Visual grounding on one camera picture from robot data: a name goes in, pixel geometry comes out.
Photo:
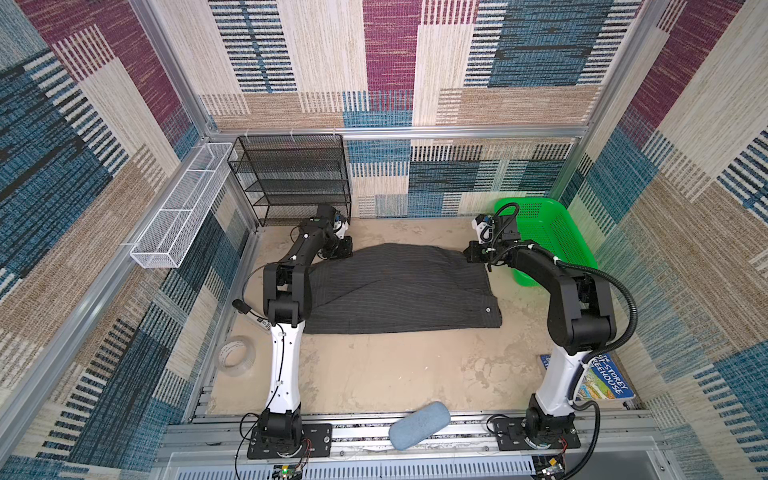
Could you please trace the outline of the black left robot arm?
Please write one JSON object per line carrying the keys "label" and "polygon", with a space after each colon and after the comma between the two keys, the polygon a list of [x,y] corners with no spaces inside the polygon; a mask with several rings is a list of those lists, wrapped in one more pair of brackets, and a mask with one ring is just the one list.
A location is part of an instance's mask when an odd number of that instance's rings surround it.
{"label": "black left robot arm", "polygon": [[339,210],[320,204],[301,221],[289,251],[263,268],[263,310],[270,327],[272,367],[264,409],[257,415],[248,457],[293,457],[307,450],[302,431],[299,357],[302,334],[312,310],[311,266],[316,257],[347,258],[352,239]]}

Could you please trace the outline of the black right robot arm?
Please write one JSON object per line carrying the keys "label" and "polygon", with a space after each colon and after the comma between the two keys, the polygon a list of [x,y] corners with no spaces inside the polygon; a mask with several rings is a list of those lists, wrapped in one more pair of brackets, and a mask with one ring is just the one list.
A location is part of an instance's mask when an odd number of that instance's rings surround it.
{"label": "black right robot arm", "polygon": [[476,216],[471,225],[477,238],[464,255],[468,262],[487,268],[520,271],[550,295],[546,327],[554,347],[548,368],[525,417],[510,423],[508,433],[531,449],[544,449],[557,446],[571,432],[588,355],[614,339],[616,323],[610,282],[584,266],[568,266],[554,252],[523,238],[517,223],[520,211],[518,202],[508,202],[492,215]]}

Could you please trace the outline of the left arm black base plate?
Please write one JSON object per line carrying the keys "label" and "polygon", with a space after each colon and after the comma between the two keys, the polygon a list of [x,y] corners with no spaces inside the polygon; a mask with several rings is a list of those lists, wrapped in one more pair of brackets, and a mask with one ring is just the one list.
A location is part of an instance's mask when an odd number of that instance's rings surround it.
{"label": "left arm black base plate", "polygon": [[304,424],[295,438],[267,435],[263,428],[256,426],[248,436],[246,457],[249,460],[329,457],[332,433],[330,423]]}

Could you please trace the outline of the dark pinstriped long sleeve shirt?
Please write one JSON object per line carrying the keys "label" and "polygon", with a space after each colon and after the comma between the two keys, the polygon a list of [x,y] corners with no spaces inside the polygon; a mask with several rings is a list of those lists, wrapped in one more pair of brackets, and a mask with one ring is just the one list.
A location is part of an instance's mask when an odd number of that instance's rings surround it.
{"label": "dark pinstriped long sleeve shirt", "polygon": [[502,313],[483,265],[458,251],[386,243],[312,266],[311,335],[496,329]]}

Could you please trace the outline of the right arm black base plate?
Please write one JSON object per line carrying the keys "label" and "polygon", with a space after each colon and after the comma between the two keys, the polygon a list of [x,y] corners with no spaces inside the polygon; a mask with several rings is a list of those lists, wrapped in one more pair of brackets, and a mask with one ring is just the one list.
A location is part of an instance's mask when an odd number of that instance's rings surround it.
{"label": "right arm black base plate", "polygon": [[500,451],[563,451],[582,446],[573,417],[533,420],[529,425],[526,417],[496,414],[486,420],[485,427],[496,438]]}

